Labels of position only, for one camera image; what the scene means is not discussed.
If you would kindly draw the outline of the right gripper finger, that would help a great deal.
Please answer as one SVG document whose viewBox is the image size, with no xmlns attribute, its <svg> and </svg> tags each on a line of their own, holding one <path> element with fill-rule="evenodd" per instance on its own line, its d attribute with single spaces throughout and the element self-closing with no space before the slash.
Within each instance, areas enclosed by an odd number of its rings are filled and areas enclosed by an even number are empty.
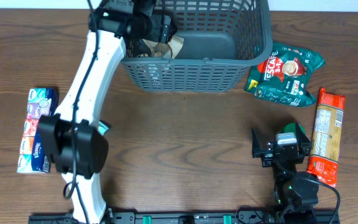
<svg viewBox="0 0 358 224">
<path fill-rule="evenodd" d="M 295 131 L 300 154 L 308 156 L 311 150 L 311 141 L 307 138 L 298 123 L 295 123 Z"/>
<path fill-rule="evenodd" d="M 256 130 L 254 128 L 251 129 L 251 133 L 252 133 L 252 157 L 253 158 L 265 157 L 265 155 L 269 153 L 269 150 L 260 146 L 260 142 L 257 137 Z"/>
</svg>

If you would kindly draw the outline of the beige brown snack pouch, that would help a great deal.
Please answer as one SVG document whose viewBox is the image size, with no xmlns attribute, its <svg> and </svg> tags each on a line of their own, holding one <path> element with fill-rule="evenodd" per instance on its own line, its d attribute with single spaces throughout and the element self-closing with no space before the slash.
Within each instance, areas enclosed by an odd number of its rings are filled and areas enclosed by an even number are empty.
<svg viewBox="0 0 358 224">
<path fill-rule="evenodd" d="M 167 44 L 142 39 L 135 54 L 137 57 L 161 57 L 174 59 L 184 44 L 184 38 L 174 35 Z"/>
</svg>

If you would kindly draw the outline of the green Nescafe coffee bag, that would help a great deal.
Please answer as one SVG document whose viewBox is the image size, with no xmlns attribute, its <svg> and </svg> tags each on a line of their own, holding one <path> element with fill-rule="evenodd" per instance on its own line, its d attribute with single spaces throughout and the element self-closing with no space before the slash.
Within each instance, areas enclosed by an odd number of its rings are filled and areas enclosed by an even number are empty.
<svg viewBox="0 0 358 224">
<path fill-rule="evenodd" d="M 293 107 L 311 106 L 316 98 L 306 86 L 324 64 L 318 52 L 275 42 L 268 58 L 251 68 L 244 90 L 261 100 Z"/>
</svg>

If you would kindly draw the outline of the small teal wipes packet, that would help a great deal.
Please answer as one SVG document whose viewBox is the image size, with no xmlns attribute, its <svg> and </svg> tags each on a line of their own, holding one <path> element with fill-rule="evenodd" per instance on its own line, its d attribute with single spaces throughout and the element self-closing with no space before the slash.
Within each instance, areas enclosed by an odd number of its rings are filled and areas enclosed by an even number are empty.
<svg viewBox="0 0 358 224">
<path fill-rule="evenodd" d="M 104 136 L 111 128 L 111 125 L 105 121 L 99 121 L 98 132 Z"/>
</svg>

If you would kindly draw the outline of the blue Kleenex tissue multipack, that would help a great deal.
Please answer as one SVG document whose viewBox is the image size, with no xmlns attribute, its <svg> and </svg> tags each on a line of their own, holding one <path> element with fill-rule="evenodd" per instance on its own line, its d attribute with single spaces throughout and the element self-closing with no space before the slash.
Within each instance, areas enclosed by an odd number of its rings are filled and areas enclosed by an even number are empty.
<svg viewBox="0 0 358 224">
<path fill-rule="evenodd" d="M 49 173 L 50 163 L 45 155 L 38 124 L 42 116 L 54 114 L 58 91 L 54 88 L 31 88 L 27 98 L 27 114 L 19 148 L 17 173 Z"/>
</svg>

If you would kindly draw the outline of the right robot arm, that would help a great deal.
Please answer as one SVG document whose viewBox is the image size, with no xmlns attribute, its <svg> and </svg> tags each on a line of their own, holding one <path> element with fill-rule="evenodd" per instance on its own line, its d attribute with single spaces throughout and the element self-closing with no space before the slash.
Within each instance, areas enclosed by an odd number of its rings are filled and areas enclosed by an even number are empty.
<svg viewBox="0 0 358 224">
<path fill-rule="evenodd" d="M 276 134 L 273 141 L 262 145 L 252 128 L 252 157 L 259 158 L 263 167 L 273 170 L 273 196 L 276 223 L 317 223 L 314 206 L 318 203 L 317 178 L 298 172 L 296 166 L 310 154 L 311 141 L 298 123 Z"/>
</svg>

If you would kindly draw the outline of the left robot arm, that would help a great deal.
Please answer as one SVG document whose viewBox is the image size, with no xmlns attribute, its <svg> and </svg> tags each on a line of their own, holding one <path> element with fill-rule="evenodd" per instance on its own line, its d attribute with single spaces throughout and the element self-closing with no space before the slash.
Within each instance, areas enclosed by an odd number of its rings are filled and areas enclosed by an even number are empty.
<svg viewBox="0 0 358 224">
<path fill-rule="evenodd" d="M 109 144 L 98 131 L 101 108 L 126 42 L 166 44 L 177 31 L 169 15 L 154 13 L 155 5 L 154 0 L 101 1 L 90 7 L 85 52 L 71 87 L 54 114 L 39 120 L 45 155 L 66 182 L 64 197 L 73 202 L 72 222 L 107 220 L 100 172 Z"/>
</svg>

